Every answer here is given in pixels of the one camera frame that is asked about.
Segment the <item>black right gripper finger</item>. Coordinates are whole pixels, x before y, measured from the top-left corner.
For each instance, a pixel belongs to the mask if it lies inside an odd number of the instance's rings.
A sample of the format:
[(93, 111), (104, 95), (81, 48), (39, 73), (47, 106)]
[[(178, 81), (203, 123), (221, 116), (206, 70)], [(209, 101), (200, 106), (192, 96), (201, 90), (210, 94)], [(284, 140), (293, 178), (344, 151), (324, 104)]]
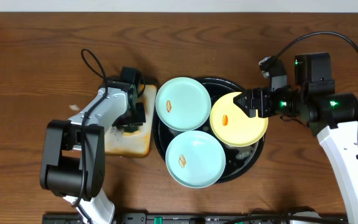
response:
[(247, 100), (234, 100), (234, 104), (240, 108), (249, 118), (257, 116), (257, 110)]
[(249, 90), (244, 90), (233, 98), (235, 103), (247, 103), (249, 98)]

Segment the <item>yellow plate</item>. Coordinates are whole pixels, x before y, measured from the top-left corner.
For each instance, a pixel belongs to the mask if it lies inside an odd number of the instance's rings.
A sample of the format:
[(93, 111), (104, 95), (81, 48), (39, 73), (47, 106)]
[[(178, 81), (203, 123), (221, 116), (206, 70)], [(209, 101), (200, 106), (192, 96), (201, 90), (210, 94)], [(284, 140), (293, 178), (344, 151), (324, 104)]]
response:
[(211, 109), (209, 122), (214, 135), (224, 144), (245, 147), (256, 143), (266, 132), (269, 119), (248, 117), (233, 103), (240, 92), (220, 97)]

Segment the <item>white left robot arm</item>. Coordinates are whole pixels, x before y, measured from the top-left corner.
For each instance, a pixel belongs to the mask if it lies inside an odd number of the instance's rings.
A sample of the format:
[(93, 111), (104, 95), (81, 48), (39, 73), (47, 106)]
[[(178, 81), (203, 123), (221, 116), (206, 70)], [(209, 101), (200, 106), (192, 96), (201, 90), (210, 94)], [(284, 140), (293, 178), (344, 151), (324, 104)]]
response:
[(136, 116), (140, 81), (106, 81), (95, 98), (68, 120), (53, 119), (45, 134), (40, 185), (71, 203), (85, 223), (111, 223), (115, 206), (102, 189), (105, 137)]

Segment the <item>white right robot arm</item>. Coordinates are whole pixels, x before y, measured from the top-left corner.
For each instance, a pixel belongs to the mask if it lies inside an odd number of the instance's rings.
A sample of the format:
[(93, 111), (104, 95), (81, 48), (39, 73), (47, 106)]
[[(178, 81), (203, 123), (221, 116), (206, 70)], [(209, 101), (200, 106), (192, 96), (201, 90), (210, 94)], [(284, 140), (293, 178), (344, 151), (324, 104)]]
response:
[(333, 168), (349, 223), (358, 223), (358, 100), (336, 93), (334, 81), (244, 90), (233, 99), (248, 117), (282, 115), (306, 122)]

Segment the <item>green yellow scrub sponge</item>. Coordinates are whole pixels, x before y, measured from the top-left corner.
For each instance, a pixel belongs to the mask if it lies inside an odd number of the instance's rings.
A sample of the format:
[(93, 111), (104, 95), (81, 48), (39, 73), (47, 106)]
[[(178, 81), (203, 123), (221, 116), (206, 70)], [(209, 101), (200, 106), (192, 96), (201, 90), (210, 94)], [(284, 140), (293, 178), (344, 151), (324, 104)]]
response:
[(131, 130), (124, 130), (123, 131), (123, 136), (135, 136), (135, 135), (138, 135), (141, 133), (141, 130), (140, 129), (131, 129)]

